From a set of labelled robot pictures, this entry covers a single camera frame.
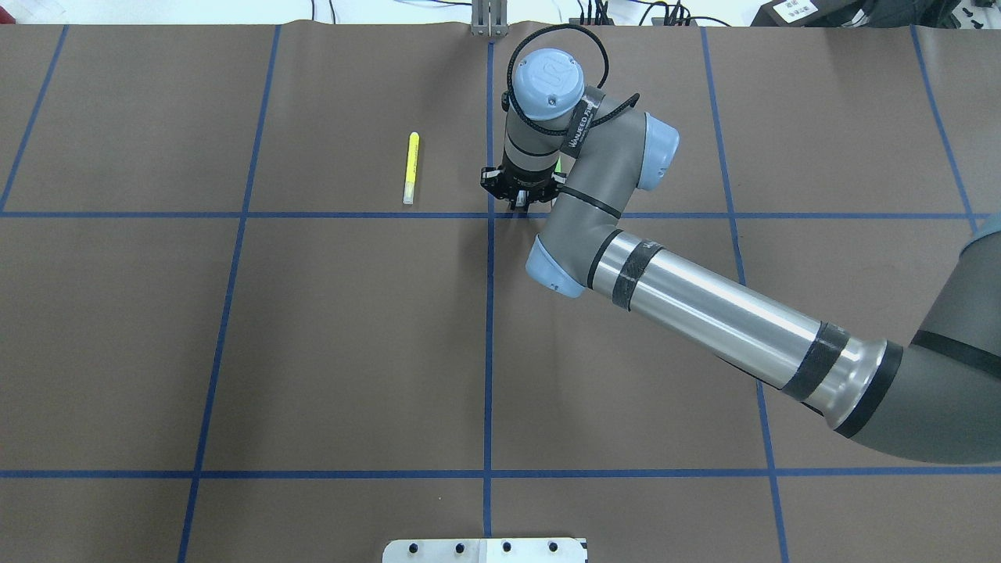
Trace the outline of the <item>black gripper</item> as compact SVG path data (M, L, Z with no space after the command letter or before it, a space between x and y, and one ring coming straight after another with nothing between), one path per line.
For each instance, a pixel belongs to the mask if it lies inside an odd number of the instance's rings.
M566 174L554 174L549 170L548 178L543 179L543 170L521 170L514 167L484 167L480 170L480 186L494 199L511 204L516 199L526 201L526 210L530 204L552 203L566 182Z

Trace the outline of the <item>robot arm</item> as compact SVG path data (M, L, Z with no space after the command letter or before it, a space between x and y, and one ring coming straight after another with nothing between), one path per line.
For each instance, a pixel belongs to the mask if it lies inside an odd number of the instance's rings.
M1000 457L999 217L983 222L907 346L850 335L619 228L636 190L660 185L671 125L605 107L572 54L515 53L505 74L503 163L480 184L508 202L552 202L528 275L589 289L701 343L818 414L846 439L942 464Z

